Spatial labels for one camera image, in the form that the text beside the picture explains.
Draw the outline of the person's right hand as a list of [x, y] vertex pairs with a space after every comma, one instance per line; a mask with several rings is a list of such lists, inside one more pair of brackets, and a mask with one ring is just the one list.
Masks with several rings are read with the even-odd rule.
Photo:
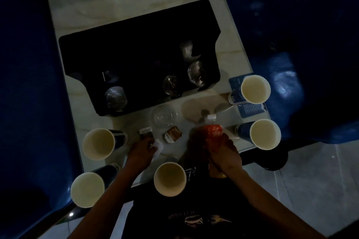
[[210, 162], [218, 169], [218, 171], [223, 173], [228, 178], [233, 178], [238, 173], [243, 171], [242, 159], [235, 146], [234, 152], [232, 152], [230, 155], [221, 158], [211, 158], [209, 156], [209, 159]]

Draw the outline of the person's left hand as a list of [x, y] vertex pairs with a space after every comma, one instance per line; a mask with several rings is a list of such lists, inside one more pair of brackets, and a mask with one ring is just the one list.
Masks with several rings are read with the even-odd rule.
[[135, 143], [130, 149], [125, 163], [125, 168], [131, 170], [133, 173], [140, 174], [149, 167], [153, 159], [153, 154], [142, 154], [139, 151], [139, 141]]

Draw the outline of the white sauce packet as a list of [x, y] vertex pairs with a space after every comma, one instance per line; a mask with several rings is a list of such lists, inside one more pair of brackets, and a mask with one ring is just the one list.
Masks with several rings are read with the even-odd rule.
[[157, 159], [163, 150], [163, 143], [160, 139], [155, 139], [154, 143], [150, 146], [150, 148], [157, 148], [153, 155], [153, 160]]

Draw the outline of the orange drink bottle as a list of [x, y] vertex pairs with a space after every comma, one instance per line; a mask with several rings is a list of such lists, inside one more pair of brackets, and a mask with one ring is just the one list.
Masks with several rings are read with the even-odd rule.
[[223, 134], [223, 128], [217, 122], [217, 116], [215, 114], [207, 115], [203, 122], [195, 129], [193, 135], [193, 143], [195, 149], [196, 162], [202, 166], [207, 164], [209, 176], [216, 179], [224, 179], [226, 176], [218, 171], [218, 169], [210, 162], [209, 153], [206, 149], [206, 138], [221, 136]]

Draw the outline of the person's left forearm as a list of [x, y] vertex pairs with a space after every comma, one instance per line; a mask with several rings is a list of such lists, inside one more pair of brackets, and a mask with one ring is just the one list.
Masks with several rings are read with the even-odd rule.
[[126, 164], [67, 239], [110, 239], [125, 197], [143, 171], [139, 167], [139, 164]]

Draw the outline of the person's right forearm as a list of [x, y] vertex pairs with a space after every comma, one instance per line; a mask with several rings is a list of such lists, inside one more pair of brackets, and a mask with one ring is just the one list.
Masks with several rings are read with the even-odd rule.
[[263, 189], [245, 170], [233, 171], [227, 176], [280, 239], [327, 239]]

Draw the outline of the brown sauce tub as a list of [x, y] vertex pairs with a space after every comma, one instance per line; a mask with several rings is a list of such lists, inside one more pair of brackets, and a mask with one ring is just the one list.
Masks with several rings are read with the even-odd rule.
[[173, 126], [164, 133], [164, 139], [167, 143], [175, 143], [180, 137], [182, 132], [177, 126]]

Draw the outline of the flat clear plastic lid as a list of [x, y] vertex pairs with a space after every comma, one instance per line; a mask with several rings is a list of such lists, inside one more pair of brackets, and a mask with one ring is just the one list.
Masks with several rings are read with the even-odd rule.
[[171, 106], [161, 105], [153, 111], [152, 121], [158, 128], [170, 128], [176, 124], [177, 112]]

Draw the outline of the blue paper cup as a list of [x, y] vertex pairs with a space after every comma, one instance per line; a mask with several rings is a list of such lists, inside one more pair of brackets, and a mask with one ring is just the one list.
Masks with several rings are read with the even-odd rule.
[[70, 188], [74, 204], [85, 209], [93, 207], [120, 170], [121, 167], [113, 163], [79, 175]]
[[181, 165], [177, 163], [164, 163], [155, 171], [155, 189], [165, 197], [178, 196], [185, 189], [186, 183], [186, 172]]
[[260, 105], [271, 95], [269, 82], [260, 75], [234, 77], [229, 80], [232, 91], [228, 95], [231, 105]]
[[83, 139], [84, 154], [91, 160], [104, 160], [128, 142], [128, 134], [119, 130], [96, 128]]
[[234, 130], [236, 136], [261, 150], [272, 150], [281, 141], [279, 126], [270, 119], [259, 119], [253, 122], [239, 124]]

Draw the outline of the blue printed card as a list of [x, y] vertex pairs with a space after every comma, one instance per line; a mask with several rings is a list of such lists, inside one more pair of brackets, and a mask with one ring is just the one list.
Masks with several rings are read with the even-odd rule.
[[[235, 88], [239, 87], [241, 85], [241, 83], [243, 82], [243, 80], [246, 77], [251, 76], [251, 75], [253, 75], [253, 73], [229, 78], [228, 82], [231, 86], [231, 89], [234, 90]], [[268, 111], [265, 103], [262, 103], [261, 105], [243, 104], [243, 105], [236, 105], [236, 106], [238, 107], [240, 116], [243, 119], [248, 118], [250, 116], [257, 115], [257, 114], [266, 113]]]

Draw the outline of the black table base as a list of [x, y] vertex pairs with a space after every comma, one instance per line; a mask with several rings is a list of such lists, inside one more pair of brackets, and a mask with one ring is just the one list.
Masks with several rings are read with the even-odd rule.
[[243, 165], [256, 163], [266, 170], [277, 171], [283, 168], [288, 161], [288, 146], [281, 142], [272, 150], [253, 148], [240, 152], [240, 157]]

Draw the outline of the clear plastic dome lid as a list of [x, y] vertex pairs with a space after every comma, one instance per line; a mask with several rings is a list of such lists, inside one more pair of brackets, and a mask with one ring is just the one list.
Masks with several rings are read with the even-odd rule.
[[196, 87], [204, 87], [206, 85], [206, 70], [201, 61], [195, 61], [189, 65], [187, 69], [189, 81]]
[[179, 80], [174, 74], [168, 75], [164, 78], [162, 88], [164, 93], [170, 97], [179, 97], [182, 95]]
[[124, 111], [126, 105], [128, 104], [128, 100], [125, 95], [123, 87], [120, 86], [110, 87], [105, 92], [105, 102], [106, 102], [106, 106], [115, 112]]

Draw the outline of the person's black printed shirt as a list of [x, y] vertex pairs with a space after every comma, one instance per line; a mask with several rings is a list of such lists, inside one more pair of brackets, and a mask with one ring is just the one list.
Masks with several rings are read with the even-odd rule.
[[265, 239], [268, 224], [230, 179], [210, 178], [197, 168], [175, 197], [154, 181], [131, 190], [133, 199], [121, 239]]

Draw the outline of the black plastic tray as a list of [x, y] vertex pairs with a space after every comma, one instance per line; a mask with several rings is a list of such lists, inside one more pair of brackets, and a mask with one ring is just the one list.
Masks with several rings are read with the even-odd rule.
[[[210, 1], [199, 0], [61, 36], [59, 46], [65, 74], [84, 85], [95, 112], [116, 117], [178, 98], [163, 91], [168, 75], [177, 76], [183, 97], [218, 83], [220, 33]], [[204, 64], [204, 87], [188, 79], [195, 61]], [[122, 112], [106, 106], [105, 92], [113, 86], [127, 97]]]

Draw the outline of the blue padded bench seat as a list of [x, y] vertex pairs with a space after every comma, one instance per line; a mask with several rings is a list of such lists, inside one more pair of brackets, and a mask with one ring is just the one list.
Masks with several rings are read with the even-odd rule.
[[359, 0], [226, 0], [282, 138], [359, 140]]
[[65, 209], [82, 171], [48, 0], [0, 0], [0, 239]]

